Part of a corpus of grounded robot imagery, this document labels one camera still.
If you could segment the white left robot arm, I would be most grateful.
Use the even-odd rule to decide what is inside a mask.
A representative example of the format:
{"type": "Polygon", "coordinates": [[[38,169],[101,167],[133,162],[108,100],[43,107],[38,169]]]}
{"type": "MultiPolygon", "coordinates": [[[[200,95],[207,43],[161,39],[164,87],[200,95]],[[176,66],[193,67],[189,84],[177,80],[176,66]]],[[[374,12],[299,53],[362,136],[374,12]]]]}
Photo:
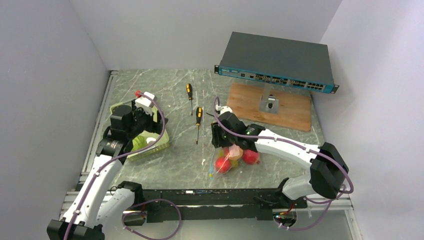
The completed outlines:
{"type": "Polygon", "coordinates": [[[134,154],[133,139],[142,132],[165,133],[166,118],[154,100],[136,99],[131,105],[118,105],[112,110],[110,125],[98,143],[88,178],[77,197],[59,220],[51,220],[46,232],[51,240],[103,240],[102,228],[111,216],[125,209],[139,209],[144,203],[139,183],[124,183],[111,200],[103,203],[109,186],[134,154]]]}

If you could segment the clear zip top bag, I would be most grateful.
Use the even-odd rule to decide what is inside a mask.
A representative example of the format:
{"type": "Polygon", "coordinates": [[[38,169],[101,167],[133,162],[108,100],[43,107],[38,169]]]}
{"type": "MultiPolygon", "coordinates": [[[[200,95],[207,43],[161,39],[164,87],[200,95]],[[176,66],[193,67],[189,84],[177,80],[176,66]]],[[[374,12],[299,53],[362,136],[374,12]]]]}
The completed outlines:
{"type": "Polygon", "coordinates": [[[259,164],[260,157],[260,153],[249,149],[243,150],[235,144],[216,148],[209,164],[209,178],[213,180],[221,177],[240,166],[259,164]]]}

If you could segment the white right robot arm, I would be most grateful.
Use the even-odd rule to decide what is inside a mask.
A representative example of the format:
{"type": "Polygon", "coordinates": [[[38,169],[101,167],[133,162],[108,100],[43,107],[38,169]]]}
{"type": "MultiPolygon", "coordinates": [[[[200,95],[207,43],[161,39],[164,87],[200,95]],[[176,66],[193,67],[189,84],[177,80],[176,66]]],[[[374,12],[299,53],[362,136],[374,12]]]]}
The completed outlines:
{"type": "Polygon", "coordinates": [[[295,141],[257,124],[245,125],[231,111],[214,112],[211,124],[212,144],[215,148],[236,145],[244,152],[269,154],[288,160],[305,170],[295,178],[286,178],[278,186],[276,203],[289,207],[300,197],[318,194],[336,199],[354,189],[348,176],[349,168],[337,148],[325,142],[322,145],[295,141]]]}

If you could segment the red apple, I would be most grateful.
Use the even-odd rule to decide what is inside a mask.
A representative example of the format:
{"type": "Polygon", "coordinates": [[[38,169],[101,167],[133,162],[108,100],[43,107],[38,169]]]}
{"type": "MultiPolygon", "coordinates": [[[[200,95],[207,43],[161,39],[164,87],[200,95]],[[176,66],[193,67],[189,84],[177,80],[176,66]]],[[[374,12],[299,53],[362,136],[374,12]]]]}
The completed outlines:
{"type": "Polygon", "coordinates": [[[217,173],[225,174],[232,168],[232,165],[229,159],[225,157],[219,157],[215,161],[214,168],[217,173]]]}

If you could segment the red pomegranate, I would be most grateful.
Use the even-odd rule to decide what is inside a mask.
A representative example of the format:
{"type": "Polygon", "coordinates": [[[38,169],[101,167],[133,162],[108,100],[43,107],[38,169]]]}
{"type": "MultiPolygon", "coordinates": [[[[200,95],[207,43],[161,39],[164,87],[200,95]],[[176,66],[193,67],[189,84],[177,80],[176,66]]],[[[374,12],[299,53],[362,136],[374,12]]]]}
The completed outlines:
{"type": "Polygon", "coordinates": [[[253,150],[246,149],[243,151],[241,159],[248,165],[255,165],[260,163],[260,154],[253,150]]]}

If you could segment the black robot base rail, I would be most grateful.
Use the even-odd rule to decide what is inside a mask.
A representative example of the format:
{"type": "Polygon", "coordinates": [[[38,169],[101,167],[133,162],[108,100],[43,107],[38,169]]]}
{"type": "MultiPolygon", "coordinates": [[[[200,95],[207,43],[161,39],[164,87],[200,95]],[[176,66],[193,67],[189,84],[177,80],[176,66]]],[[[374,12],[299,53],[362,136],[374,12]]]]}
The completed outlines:
{"type": "Polygon", "coordinates": [[[144,210],[147,223],[188,220],[256,219],[271,221],[278,211],[305,209],[276,188],[144,189],[135,193],[130,212],[144,210]]]}

